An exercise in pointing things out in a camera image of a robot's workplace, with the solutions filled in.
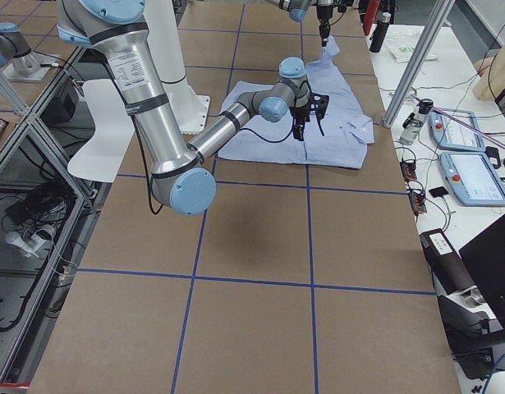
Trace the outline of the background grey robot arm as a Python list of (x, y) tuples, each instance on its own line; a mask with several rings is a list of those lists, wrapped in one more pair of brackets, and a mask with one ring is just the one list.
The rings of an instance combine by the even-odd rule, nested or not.
[(35, 53), (20, 29), (11, 22), (0, 23), (0, 68), (9, 81), (39, 83), (51, 61), (43, 66), (44, 55)]

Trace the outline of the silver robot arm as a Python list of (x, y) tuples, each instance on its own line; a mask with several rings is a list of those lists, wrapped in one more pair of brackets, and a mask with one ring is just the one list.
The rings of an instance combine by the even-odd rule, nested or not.
[(316, 7), (316, 15), (319, 21), (319, 36), (321, 46), (326, 47), (330, 35), (333, 18), (333, 9), (340, 5), (340, 1), (333, 0), (267, 0), (266, 3), (272, 4), (277, 8), (287, 11), (290, 18), (296, 22), (302, 22), (311, 6)]
[(126, 113), (141, 132), (153, 159), (149, 195), (173, 211), (197, 215), (213, 203), (216, 182), (204, 160), (221, 149), (253, 117), (280, 121), (293, 117), (301, 139), (314, 94), (305, 64), (288, 57), (271, 89), (245, 92), (215, 123), (184, 141), (169, 97), (150, 53), (144, 1), (59, 1), (57, 28), (62, 40), (102, 53), (113, 73)]

